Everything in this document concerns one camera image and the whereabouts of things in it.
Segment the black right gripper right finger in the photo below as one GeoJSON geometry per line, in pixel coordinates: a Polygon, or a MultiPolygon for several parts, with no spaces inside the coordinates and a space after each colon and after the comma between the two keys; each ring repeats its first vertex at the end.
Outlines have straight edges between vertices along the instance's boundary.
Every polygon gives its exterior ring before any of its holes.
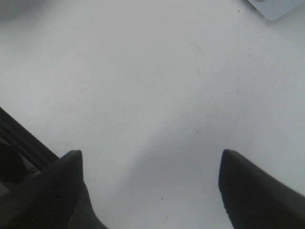
{"type": "Polygon", "coordinates": [[[218,187],[235,229],[303,229],[305,197],[240,153],[222,153],[218,187]]]}

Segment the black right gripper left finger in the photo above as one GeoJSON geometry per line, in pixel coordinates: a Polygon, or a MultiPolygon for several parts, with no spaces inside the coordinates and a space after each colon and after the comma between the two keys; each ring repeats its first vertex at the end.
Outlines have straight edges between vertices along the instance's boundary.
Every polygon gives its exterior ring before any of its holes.
{"type": "Polygon", "coordinates": [[[83,178],[80,150],[72,150],[29,182],[0,198],[2,229],[104,229],[83,178]]]}

